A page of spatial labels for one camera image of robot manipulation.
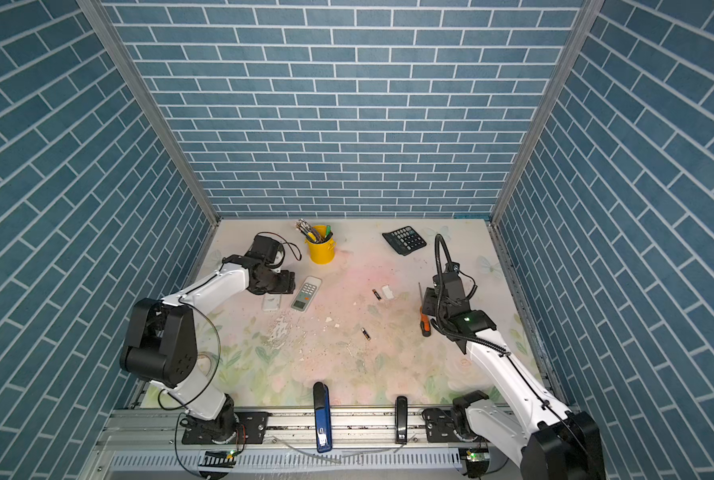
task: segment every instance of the floral pattern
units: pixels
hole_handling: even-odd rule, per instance
[[[244,230],[279,231],[278,220],[266,220],[270,221],[276,225],[264,224],[263,220],[232,220],[221,227],[253,222],[258,225]],[[311,405],[316,381],[329,386],[334,405],[390,405],[399,395],[416,404],[449,403],[474,389],[500,397],[493,382],[454,343],[437,332],[429,338],[420,334],[418,282],[430,286],[433,249],[399,256],[384,244],[377,248],[368,235],[404,224],[400,225],[402,220],[370,221],[372,231],[352,227],[368,221],[332,223],[338,247],[330,264],[317,266],[307,258],[296,263],[286,261],[285,268],[296,272],[299,285],[306,275],[323,280],[306,312],[290,310],[289,298],[283,298],[279,311],[263,312],[261,297],[242,292],[208,314],[222,345],[213,382],[238,406]],[[479,285],[473,306],[488,313],[509,348],[537,375],[484,222],[416,220],[414,224],[418,231],[450,237],[446,241],[454,260]],[[229,230],[222,235],[219,229],[202,274],[209,271],[207,266],[212,267],[210,259],[220,257],[220,253],[214,253],[218,249],[242,251],[239,245],[244,239],[232,239],[231,235]],[[394,292],[393,300],[379,301],[373,296],[371,290],[380,292],[384,284]],[[369,341],[361,328],[368,331]],[[198,350],[209,360],[199,365],[208,372],[218,360],[215,333],[207,322],[198,321],[196,334]],[[158,389],[149,388],[142,406],[157,408],[158,393]],[[167,396],[162,396],[162,403],[175,406]]]

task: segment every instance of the brick wallpaper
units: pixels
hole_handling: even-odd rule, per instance
[[[226,3],[104,2],[222,216],[483,217],[582,0]]]
[[[714,478],[714,1],[606,0],[502,223],[611,478]]]
[[[0,479],[79,473],[207,227],[74,0],[0,2]]]

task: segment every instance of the blue stapler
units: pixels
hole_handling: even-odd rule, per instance
[[[330,396],[322,382],[314,384],[314,428],[317,431],[317,452],[333,449],[333,434],[330,426]]]

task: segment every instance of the orange screwdriver handle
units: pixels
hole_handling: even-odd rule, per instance
[[[431,336],[431,325],[429,317],[424,315],[424,308],[420,308],[420,334],[423,336]]]

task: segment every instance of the black calculator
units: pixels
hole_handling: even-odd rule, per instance
[[[421,238],[420,235],[413,230],[412,226],[406,226],[405,228],[400,228],[399,230],[381,235],[389,242],[391,248],[400,255],[407,255],[410,252],[415,252],[422,246],[426,246],[426,240]]]

